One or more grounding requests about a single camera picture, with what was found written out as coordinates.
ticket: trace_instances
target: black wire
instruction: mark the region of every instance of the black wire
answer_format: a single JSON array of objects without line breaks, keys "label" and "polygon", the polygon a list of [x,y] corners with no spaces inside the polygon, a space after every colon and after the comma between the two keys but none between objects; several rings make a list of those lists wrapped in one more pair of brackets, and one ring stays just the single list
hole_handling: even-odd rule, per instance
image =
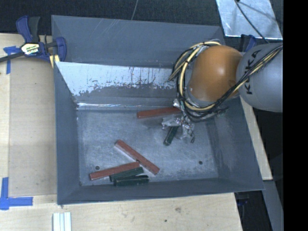
[{"label": "black wire", "polygon": [[137,5],[138,5],[138,2],[139,0],[136,0],[136,4],[135,4],[135,8],[134,8],[134,12],[133,12],[133,15],[131,16],[131,21],[133,20],[134,16],[135,16],[135,13],[136,13],[136,9],[137,9]]},{"label": "black wire", "polygon": [[246,14],[243,12],[243,10],[241,9],[241,7],[239,6],[237,0],[234,0],[236,6],[239,8],[239,10],[241,11],[242,15],[245,17],[245,19],[247,20],[247,22],[252,26],[252,28],[260,35],[260,37],[267,43],[269,44],[269,42],[265,39],[265,37],[258,31],[258,29],[252,24],[252,22],[248,19],[248,17],[246,16]]}]

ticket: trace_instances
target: black surface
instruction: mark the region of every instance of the black surface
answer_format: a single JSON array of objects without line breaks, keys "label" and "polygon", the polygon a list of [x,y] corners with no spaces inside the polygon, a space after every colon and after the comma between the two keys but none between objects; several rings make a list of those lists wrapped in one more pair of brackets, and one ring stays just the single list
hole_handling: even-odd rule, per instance
[{"label": "black surface", "polygon": [[[130,19],[136,0],[0,0],[0,32],[16,32],[15,21],[23,16],[41,16],[39,34],[51,34],[51,15],[72,15]],[[270,0],[283,35],[283,0]],[[139,0],[136,20],[188,23],[218,26],[219,14],[215,0]],[[238,38],[225,39],[227,45],[238,48]],[[282,114],[255,109],[261,136],[269,158],[282,152]],[[278,192],[283,196],[283,179],[277,182]],[[259,215],[264,206],[257,194],[252,193],[244,215],[244,230],[263,229]]]}]

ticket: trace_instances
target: red stick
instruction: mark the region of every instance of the red stick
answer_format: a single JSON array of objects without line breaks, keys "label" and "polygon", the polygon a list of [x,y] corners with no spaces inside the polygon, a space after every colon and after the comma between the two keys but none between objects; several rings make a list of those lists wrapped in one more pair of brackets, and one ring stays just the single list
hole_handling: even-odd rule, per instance
[{"label": "red stick", "polygon": [[129,145],[127,145],[122,140],[118,140],[115,144],[115,147],[125,152],[127,155],[129,155],[134,160],[138,161],[142,166],[144,166],[147,170],[149,170],[153,174],[156,175],[158,173],[159,167],[157,167],[155,164],[150,162],[144,156],[136,152],[133,148],[131,148]]},{"label": "red stick", "polygon": [[103,170],[100,170],[100,171],[95,171],[93,173],[90,173],[89,176],[90,176],[91,180],[96,180],[96,179],[107,177],[107,176],[117,174],[117,173],[120,173],[120,172],[123,172],[123,171],[126,171],[126,170],[137,168],[137,167],[140,167],[139,162],[122,164],[120,166],[111,167],[111,168],[103,169]]}]

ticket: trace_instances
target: yellow cable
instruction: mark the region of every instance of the yellow cable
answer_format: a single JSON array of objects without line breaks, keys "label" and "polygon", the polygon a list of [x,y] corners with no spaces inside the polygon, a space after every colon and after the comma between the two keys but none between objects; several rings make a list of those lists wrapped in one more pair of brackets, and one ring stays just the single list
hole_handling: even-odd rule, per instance
[{"label": "yellow cable", "polygon": [[[206,42],[201,42],[201,43],[198,43],[198,44],[195,44],[195,45],[192,45],[190,47],[190,49],[194,49],[195,47],[198,47],[197,49],[199,50],[201,46],[205,46],[205,45],[209,45],[209,44],[215,44],[215,45],[220,45],[220,43],[216,42],[216,41],[206,41]],[[188,54],[188,52],[185,52],[178,60],[177,62],[175,63],[175,67],[174,67],[174,71],[173,73],[170,75],[168,81],[172,80],[176,75],[177,73],[179,72],[179,70],[183,67],[184,63],[181,63],[181,65],[177,66],[181,61],[182,59]]]}]

